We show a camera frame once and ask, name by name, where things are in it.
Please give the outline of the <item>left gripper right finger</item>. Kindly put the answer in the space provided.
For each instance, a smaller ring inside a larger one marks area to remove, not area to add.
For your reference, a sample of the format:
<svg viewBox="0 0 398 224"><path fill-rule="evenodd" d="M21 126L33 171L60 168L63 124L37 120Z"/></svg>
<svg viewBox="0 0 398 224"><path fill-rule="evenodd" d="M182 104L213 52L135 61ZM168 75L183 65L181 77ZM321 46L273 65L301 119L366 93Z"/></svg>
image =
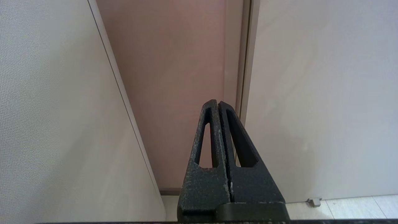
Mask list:
<svg viewBox="0 0 398 224"><path fill-rule="evenodd" d="M235 110L218 104L230 201L219 205L219 221L289 220L284 197L250 139Z"/></svg>

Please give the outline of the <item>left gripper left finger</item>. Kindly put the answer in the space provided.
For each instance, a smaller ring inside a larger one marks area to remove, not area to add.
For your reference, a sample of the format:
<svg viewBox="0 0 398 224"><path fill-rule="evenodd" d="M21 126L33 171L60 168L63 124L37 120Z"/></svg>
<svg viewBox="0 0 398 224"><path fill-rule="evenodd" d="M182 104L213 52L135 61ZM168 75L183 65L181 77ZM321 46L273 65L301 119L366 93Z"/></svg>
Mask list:
<svg viewBox="0 0 398 224"><path fill-rule="evenodd" d="M212 167L200 166L205 126L210 126ZM216 208L230 202L223 132L216 100L201 110L192 151L181 188L177 219L179 222L215 222Z"/></svg>

